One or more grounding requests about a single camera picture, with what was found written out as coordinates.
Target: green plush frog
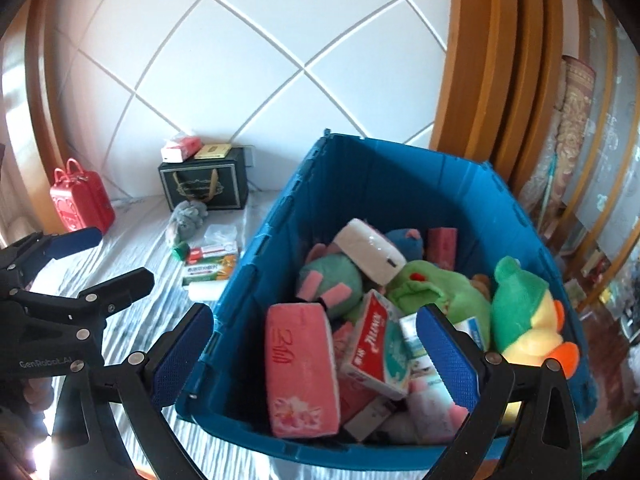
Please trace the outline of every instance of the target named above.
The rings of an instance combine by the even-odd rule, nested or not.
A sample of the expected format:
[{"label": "green plush frog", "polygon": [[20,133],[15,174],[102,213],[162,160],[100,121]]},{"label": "green plush frog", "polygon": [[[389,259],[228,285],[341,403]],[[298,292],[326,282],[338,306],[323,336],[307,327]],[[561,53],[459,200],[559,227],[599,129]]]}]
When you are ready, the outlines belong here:
[{"label": "green plush frog", "polygon": [[407,263],[386,286],[386,296],[406,316],[434,303],[452,324],[475,317],[484,349],[488,349],[491,342],[491,304],[463,274],[416,260]]}]

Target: red mini suitcase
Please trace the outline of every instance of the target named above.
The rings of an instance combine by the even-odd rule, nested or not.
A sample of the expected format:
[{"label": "red mini suitcase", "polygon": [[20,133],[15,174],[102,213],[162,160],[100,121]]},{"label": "red mini suitcase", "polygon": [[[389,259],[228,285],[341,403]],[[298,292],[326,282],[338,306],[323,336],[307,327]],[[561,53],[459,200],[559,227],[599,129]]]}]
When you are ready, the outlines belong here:
[{"label": "red mini suitcase", "polygon": [[77,231],[97,227],[105,234],[115,220],[115,213],[100,175],[85,171],[73,158],[66,163],[66,173],[58,168],[54,175],[51,199],[65,228]]}]

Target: blue gripper pad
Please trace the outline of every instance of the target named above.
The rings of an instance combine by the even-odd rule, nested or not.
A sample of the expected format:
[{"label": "blue gripper pad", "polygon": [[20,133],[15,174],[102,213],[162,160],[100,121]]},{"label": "blue gripper pad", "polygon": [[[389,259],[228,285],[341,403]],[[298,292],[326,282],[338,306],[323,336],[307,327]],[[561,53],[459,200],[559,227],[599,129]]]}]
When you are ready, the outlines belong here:
[{"label": "blue gripper pad", "polygon": [[47,248],[47,256],[59,260],[65,256],[91,249],[100,244],[102,233],[97,227],[88,227],[71,233],[52,237]]},{"label": "blue gripper pad", "polygon": [[457,405],[471,412],[480,400],[478,374],[475,368],[426,307],[418,311],[415,328],[451,398]]},{"label": "blue gripper pad", "polygon": [[151,404],[160,410],[175,403],[193,366],[213,334],[213,313],[196,303],[171,332],[162,334],[149,351],[158,356],[152,375]]}]

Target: blue plastic storage bin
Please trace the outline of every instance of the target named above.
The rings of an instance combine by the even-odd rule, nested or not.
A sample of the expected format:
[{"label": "blue plastic storage bin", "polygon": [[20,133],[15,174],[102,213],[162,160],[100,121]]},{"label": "blue plastic storage bin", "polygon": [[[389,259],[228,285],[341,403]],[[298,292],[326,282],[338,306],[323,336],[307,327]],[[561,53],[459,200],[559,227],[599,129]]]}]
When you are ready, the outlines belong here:
[{"label": "blue plastic storage bin", "polygon": [[[355,470],[428,469],[443,447],[271,436],[264,385],[266,311],[293,300],[308,250],[331,241],[351,218],[367,219],[382,232],[456,227],[457,271],[491,276],[498,260],[510,254],[569,305],[549,252],[488,164],[326,132],[283,190],[218,302],[214,335],[178,400],[178,413],[213,436],[294,462]],[[586,418],[596,403],[587,345],[572,309],[566,318],[562,335],[584,356],[570,388],[578,416]],[[505,444],[506,438],[496,439],[488,457],[498,458]]]}]

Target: green bottle cap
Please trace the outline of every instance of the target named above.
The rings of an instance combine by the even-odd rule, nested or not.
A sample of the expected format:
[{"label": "green bottle cap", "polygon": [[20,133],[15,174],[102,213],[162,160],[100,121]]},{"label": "green bottle cap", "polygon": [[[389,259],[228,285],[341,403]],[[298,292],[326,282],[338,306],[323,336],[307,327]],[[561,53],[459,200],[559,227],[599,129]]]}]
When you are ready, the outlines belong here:
[{"label": "green bottle cap", "polygon": [[183,262],[187,259],[187,256],[189,256],[189,251],[191,251],[189,244],[187,242],[180,242],[173,249],[171,249],[171,254],[176,260],[180,260],[181,262]]}]

